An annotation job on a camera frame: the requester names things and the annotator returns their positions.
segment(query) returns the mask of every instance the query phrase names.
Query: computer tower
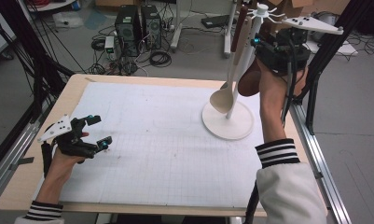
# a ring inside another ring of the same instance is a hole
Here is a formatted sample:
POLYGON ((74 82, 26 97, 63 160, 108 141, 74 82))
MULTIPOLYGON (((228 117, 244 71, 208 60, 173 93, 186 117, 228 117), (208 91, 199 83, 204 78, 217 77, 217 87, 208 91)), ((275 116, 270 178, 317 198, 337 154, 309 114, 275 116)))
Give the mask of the computer tower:
POLYGON ((161 24, 160 15, 155 6, 141 6, 143 37, 147 49, 160 49, 161 24))
POLYGON ((138 7, 135 5, 120 6, 115 28, 121 55, 137 57, 140 54, 139 44, 142 40, 138 7))

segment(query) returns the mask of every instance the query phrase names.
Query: striped cuff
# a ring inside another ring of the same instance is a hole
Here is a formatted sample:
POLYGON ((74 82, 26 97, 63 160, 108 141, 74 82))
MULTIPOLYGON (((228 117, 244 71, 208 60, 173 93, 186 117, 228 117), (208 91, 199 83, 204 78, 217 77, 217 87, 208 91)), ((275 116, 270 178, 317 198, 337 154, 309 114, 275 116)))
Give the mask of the striped cuff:
POLYGON ((33 201, 29 212, 24 218, 36 221, 50 221, 61 217, 62 205, 33 201))
POLYGON ((262 168, 276 164, 300 162, 294 139, 285 138, 256 147, 262 168))

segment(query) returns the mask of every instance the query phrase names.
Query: gray floor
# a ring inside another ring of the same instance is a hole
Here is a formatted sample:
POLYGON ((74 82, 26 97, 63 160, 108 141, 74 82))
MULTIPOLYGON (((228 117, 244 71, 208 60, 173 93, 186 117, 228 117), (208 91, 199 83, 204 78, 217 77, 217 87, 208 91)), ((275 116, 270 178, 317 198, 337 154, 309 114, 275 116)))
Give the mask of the gray floor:
MULTIPOLYGON (((57 35, 82 67, 88 68, 93 63, 91 37, 113 24, 115 17, 113 12, 91 8, 78 13, 84 26, 61 29, 57 35)), ((185 24, 202 28, 201 17, 190 17, 185 24)), ((60 63, 80 70, 53 35, 50 39, 60 63)), ((179 49, 171 53, 170 66, 148 66, 147 73, 140 69, 134 76, 225 80, 229 60, 223 57, 222 46, 219 34, 185 30, 179 49)), ((0 59, 0 144, 32 101, 19 61, 0 59)), ((351 221, 374 223, 374 54, 361 50, 349 62, 342 56, 331 61, 320 80, 314 130, 351 221)), ((12 223, 21 214, 0 211, 0 223, 12 223)), ((65 217, 69 223, 94 223, 95 215, 66 213, 65 217)), ((168 219, 176 223, 177 217, 168 219)))

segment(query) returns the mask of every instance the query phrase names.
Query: round white base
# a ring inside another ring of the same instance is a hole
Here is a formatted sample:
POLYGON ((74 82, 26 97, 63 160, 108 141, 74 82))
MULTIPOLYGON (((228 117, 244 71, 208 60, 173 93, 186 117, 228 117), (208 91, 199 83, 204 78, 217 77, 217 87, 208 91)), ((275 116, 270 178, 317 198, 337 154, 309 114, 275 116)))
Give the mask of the round white base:
POLYGON ((206 128, 215 136, 226 140, 240 140, 253 131, 254 116, 240 102, 236 102, 230 119, 208 103, 204 106, 201 117, 206 128))

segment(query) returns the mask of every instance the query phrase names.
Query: spoon-shaped object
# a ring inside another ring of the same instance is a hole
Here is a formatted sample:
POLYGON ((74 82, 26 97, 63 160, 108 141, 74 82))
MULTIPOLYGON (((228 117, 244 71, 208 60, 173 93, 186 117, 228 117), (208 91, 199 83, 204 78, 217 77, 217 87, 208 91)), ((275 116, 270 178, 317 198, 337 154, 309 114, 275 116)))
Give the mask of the spoon-shaped object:
POLYGON ((231 65, 228 73, 228 85, 226 88, 216 91, 210 97, 210 104, 218 112, 226 114, 230 111, 233 106, 233 79, 237 65, 239 64, 240 58, 242 57, 242 51, 244 50, 245 42, 248 38, 248 33, 251 30, 251 17, 247 18, 247 7, 242 7, 240 10, 239 19, 236 25, 235 36, 232 40, 232 46, 230 48, 230 57, 233 59, 233 64, 231 65))

